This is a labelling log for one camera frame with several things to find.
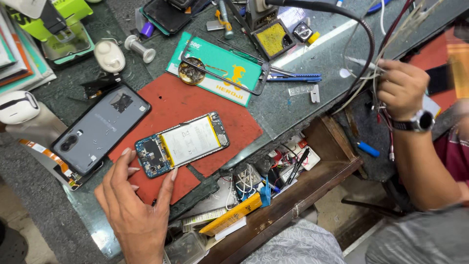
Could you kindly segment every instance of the cartoon logo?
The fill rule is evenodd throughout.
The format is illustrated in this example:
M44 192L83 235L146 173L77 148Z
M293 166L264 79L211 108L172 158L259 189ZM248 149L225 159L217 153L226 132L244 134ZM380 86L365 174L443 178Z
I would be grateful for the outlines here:
M236 84L242 85L242 84L241 84L241 81L240 81L239 79L241 79L241 78L244 76L244 73L246 72L246 70L245 70L243 67L241 67L241 66L236 66L236 64L233 65L233 67L234 67L233 76L232 76L231 78L227 78L227 80L230 80L230 81L232 81L232 82L234 82L234 83L236 83ZM226 82L223 82L223 83L224 83L226 86L230 86L229 83L226 83ZM236 86L235 86L234 88L235 88L237 91L241 90L240 88L238 88L238 87L236 87Z

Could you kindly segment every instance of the wooden drawer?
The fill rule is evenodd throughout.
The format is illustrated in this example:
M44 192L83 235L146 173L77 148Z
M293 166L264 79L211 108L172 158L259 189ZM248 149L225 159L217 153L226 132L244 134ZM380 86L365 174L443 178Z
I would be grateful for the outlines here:
M328 116L314 119L303 133L321 161L310 171L303 172L297 183L272 199L270 206L250 213L247 225L210 249L200 263L241 262L363 163L354 154L342 128Z

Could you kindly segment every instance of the gray phone back cover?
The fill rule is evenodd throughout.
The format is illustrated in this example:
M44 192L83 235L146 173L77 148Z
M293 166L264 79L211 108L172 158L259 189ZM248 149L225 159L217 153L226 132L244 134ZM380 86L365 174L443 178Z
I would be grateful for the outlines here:
M73 125L57 141L53 150L75 168L77 173L85 175L147 111L149 111L147 102L127 86L120 85L105 95L81 120ZM61 145L71 135L77 137L77 142L68 151L63 151Z

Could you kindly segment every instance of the person's arm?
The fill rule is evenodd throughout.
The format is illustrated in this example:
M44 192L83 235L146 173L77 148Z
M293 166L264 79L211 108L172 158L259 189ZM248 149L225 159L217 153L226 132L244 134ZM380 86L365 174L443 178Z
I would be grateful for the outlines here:
M164 179L158 203L152 207L144 204L135 194L138 186L127 181L130 175L140 170L129 168L135 156L135 151L126 148L94 194L121 245L126 263L161 264L177 168Z
M387 69L378 98L387 105L393 120L409 121L422 109L429 76L410 64L381 61ZM460 202L467 185L456 183L437 156L431 132L393 129L397 170L412 202L422 210L437 209Z

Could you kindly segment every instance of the smartwatch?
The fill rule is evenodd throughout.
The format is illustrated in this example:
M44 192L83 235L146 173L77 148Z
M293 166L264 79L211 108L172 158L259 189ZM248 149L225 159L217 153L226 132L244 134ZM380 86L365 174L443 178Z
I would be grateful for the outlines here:
M419 110L409 121L391 120L393 128L406 131L426 132L435 125L433 114L427 110Z

